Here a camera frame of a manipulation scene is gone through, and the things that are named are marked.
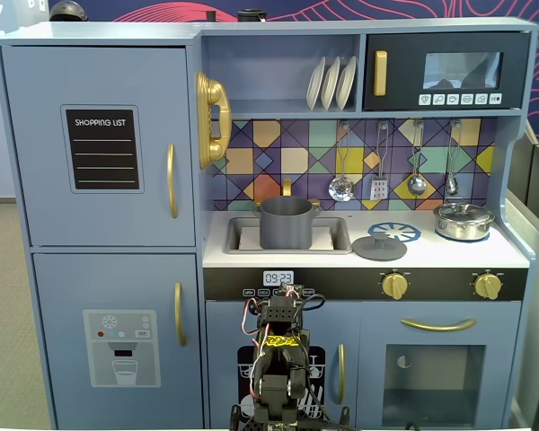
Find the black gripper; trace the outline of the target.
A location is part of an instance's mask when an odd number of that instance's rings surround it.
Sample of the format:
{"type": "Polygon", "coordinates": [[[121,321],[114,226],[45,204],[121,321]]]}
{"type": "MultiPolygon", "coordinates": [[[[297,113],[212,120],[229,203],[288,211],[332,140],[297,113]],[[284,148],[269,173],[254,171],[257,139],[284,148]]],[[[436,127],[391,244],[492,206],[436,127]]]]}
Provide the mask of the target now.
{"type": "Polygon", "coordinates": [[[299,311],[317,310],[324,306],[326,298],[322,294],[314,294],[296,302],[299,311]]]}

